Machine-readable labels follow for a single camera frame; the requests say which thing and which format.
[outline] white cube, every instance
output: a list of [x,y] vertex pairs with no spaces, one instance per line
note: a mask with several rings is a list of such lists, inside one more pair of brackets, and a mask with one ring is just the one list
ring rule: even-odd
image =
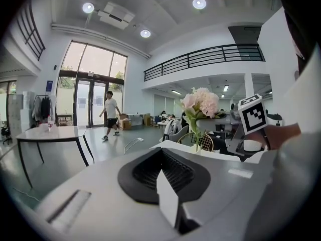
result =
[[267,126],[267,116],[262,98],[256,94],[239,101],[244,134],[250,134]]

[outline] flower bouquet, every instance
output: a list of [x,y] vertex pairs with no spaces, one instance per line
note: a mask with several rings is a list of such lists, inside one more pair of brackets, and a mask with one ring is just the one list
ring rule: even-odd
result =
[[187,94],[183,100],[181,100],[181,107],[186,116],[184,119],[190,125],[190,129],[195,134],[195,146],[198,152],[200,147],[199,143],[204,135],[200,129],[196,126],[196,120],[206,118],[209,116],[213,118],[218,110],[219,98],[216,94],[211,93],[207,88],[193,88],[192,94]]

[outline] round ceiling light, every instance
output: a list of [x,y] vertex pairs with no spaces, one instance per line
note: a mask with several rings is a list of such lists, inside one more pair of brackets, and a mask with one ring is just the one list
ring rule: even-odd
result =
[[149,30],[143,30],[140,35],[143,37],[143,38],[149,38],[150,37],[150,31]]
[[199,10],[204,9],[206,6],[206,1],[205,0],[194,0],[193,6]]
[[82,6],[82,10],[89,14],[89,13],[92,13],[94,11],[95,7],[92,3],[85,3],[83,6]]

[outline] white cable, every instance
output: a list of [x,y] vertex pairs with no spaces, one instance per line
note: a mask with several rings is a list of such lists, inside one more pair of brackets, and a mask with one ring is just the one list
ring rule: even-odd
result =
[[131,148],[133,145],[135,145],[137,142],[139,142],[139,140],[137,140],[134,144],[132,144],[130,147],[127,148],[125,154],[127,154],[127,151],[129,150],[129,148]]
[[22,193],[22,194],[24,194],[24,195],[26,195],[26,196],[28,196],[28,197],[30,197],[30,198],[33,198],[33,199],[35,199],[36,201],[38,201],[38,202],[41,202],[40,200],[38,200],[37,198],[35,198],[34,196],[30,196],[30,195],[28,195],[27,193],[25,193],[25,192],[22,192],[22,191],[20,191],[20,190],[18,190],[18,189],[16,189],[15,187],[12,187],[15,191],[18,191],[19,193]]
[[133,142],[133,141],[135,141],[137,138],[135,138],[134,140],[132,140],[132,141],[130,141],[125,147],[124,147],[124,154],[126,154],[126,147],[131,143],[131,142]]

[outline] black table leg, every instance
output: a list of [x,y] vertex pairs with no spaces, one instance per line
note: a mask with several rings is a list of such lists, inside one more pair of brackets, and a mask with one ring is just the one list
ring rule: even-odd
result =
[[19,141],[19,139],[18,139],[18,151],[19,151],[19,156],[20,156],[20,161],[21,161],[21,164],[22,164],[22,168],[23,168],[23,170],[24,170],[24,172],[25,172],[25,176],[26,176],[26,178],[27,178],[27,180],[28,180],[28,182],[29,182],[29,185],[31,186],[31,188],[33,188],[32,184],[31,184],[31,181],[30,181],[30,178],[29,178],[29,176],[28,176],[28,172],[27,172],[27,170],[26,170],[26,166],[25,166],[24,159],[23,159],[23,157],[22,157],[22,152],[21,152],[21,146],[20,146],[20,141]]
[[92,156],[92,153],[91,153],[91,151],[90,151],[90,148],[89,148],[89,145],[88,145],[88,143],[87,143],[87,140],[86,140],[85,135],[84,135],[84,141],[85,141],[86,147],[87,147],[87,149],[88,149],[88,151],[89,151],[89,153],[90,153],[90,155],[91,155],[91,158],[92,158],[93,162],[95,162],[95,159],[94,159],[94,157]]
[[77,143],[80,155],[81,155],[82,159],[84,160],[84,163],[85,163],[86,167],[88,167],[89,164],[88,164],[87,159],[86,159],[86,157],[84,155],[84,152],[82,151],[82,148],[81,148],[81,145],[80,145],[80,142],[79,142],[79,138],[76,138],[76,143]]
[[42,158],[42,154],[41,154],[41,151],[40,151],[40,147],[39,147],[39,143],[38,143],[38,142],[37,142],[37,147],[38,147],[38,151],[39,151],[39,154],[40,154],[42,163],[45,163],[45,162],[44,162],[44,158]]

